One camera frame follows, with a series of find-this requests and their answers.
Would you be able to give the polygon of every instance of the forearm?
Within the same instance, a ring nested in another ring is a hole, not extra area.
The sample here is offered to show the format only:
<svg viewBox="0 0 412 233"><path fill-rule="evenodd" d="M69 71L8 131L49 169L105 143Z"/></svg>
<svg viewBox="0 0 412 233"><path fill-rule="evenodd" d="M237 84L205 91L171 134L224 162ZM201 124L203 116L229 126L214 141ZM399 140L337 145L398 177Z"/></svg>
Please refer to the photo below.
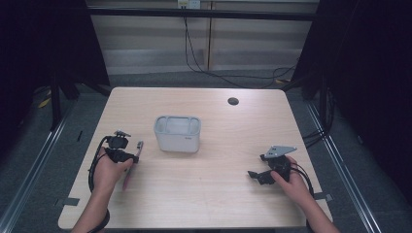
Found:
<svg viewBox="0 0 412 233"><path fill-rule="evenodd" d="M85 210L74 226L72 232L88 232L99 225L106 215L112 192L112 189L105 191L93 190Z"/></svg>
<svg viewBox="0 0 412 233"><path fill-rule="evenodd" d="M334 226L325 212L314 199L308 199L302 204L299 204L303 213L306 215L312 230L316 233L334 233L339 230Z"/></svg>

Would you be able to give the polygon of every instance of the white plastic container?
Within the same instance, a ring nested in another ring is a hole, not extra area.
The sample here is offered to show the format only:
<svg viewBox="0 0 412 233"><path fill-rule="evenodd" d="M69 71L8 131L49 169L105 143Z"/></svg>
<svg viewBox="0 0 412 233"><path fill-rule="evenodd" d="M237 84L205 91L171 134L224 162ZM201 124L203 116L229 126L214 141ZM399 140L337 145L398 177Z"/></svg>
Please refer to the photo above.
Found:
<svg viewBox="0 0 412 233"><path fill-rule="evenodd" d="M165 151L198 151L200 128L195 116L159 116L154 123L158 146Z"/></svg>

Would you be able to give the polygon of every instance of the human hand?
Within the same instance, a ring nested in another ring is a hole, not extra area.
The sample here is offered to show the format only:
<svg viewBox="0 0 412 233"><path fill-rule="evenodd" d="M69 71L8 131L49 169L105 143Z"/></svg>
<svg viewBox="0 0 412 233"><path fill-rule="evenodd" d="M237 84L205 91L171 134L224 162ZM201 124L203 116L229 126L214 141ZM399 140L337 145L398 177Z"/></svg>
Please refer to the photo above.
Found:
<svg viewBox="0 0 412 233"><path fill-rule="evenodd" d="M123 163L114 163L104 148L100 148L98 157L101 158L94 172L94 190L112 192L121 174L133 165L133 159L129 158Z"/></svg>
<svg viewBox="0 0 412 233"><path fill-rule="evenodd" d="M292 157L287 156L288 160L291 162L291 166L297 169L297 162ZM281 175L277 172L272 171L270 173L273 180L279 184L279 186L285 191L285 193L299 206L307 202L308 200L313 199L309 193L308 188L306 187L305 182L299 173L294 170L291 170L291 175L289 182L286 182Z"/></svg>

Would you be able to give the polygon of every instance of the wooden table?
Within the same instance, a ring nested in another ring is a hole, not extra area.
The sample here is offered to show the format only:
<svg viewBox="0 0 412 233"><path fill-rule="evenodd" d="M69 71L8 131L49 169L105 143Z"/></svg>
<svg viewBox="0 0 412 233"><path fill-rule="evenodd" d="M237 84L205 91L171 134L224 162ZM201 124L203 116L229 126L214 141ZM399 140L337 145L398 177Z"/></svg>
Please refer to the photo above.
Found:
<svg viewBox="0 0 412 233"><path fill-rule="evenodd" d="M227 100L235 97L239 104ZM159 149L155 119L162 115L201 120L196 153ZM290 153L306 170L315 192L321 188L286 95L281 90L118 87L112 91L58 224L74 226L90 196L87 170L100 140L121 129L131 134L125 151L140 162L126 191L118 182L109 204L108 228L225 229L304 226L305 216L277 184L259 185L247 171L269 167L260 160L270 146L297 147ZM318 201L330 216L325 200Z"/></svg>

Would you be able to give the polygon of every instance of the electrical outlet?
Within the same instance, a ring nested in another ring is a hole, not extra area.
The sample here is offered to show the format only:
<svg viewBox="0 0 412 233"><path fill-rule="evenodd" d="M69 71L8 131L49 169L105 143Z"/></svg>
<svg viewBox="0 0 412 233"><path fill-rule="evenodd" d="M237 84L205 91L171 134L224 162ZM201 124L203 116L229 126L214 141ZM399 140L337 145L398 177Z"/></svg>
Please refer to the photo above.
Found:
<svg viewBox="0 0 412 233"><path fill-rule="evenodd" d="M200 10L200 0L189 0L189 9Z"/></svg>
<svg viewBox="0 0 412 233"><path fill-rule="evenodd" d="M178 9L188 9L189 0L178 0Z"/></svg>

